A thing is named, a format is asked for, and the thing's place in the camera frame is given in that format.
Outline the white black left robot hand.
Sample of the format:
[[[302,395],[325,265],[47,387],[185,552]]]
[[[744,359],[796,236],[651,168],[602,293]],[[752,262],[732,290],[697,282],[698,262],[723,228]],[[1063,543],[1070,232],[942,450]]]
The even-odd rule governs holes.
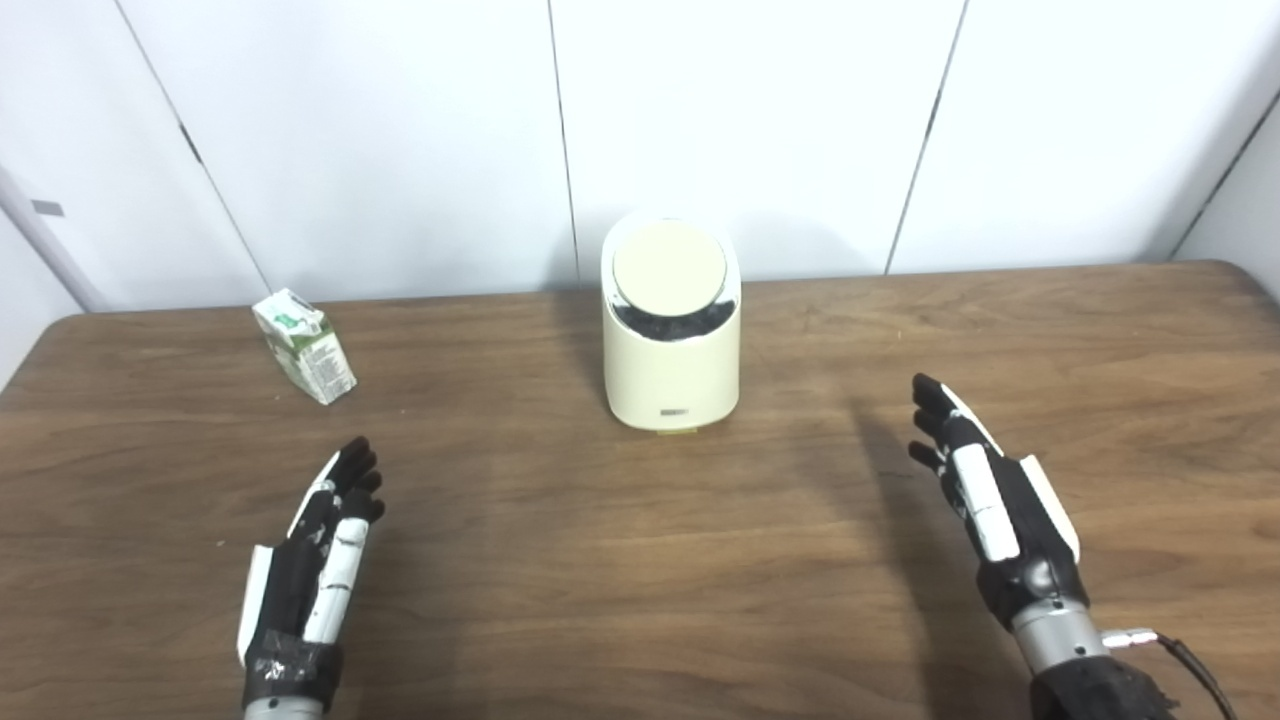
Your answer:
[[[333,454],[284,538],[253,547],[236,638],[246,719],[324,719],[340,687],[340,632],[374,524],[387,506],[370,441]]]

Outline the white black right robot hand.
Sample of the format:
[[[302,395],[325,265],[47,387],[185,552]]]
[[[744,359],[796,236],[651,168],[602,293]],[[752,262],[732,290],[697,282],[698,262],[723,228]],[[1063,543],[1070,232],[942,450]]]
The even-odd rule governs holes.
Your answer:
[[[1079,570],[1079,537],[1039,461],[1006,455],[980,419],[945,383],[911,379],[915,427],[909,456],[936,474],[978,556],[975,583],[1006,629],[1037,603],[1091,598]]]

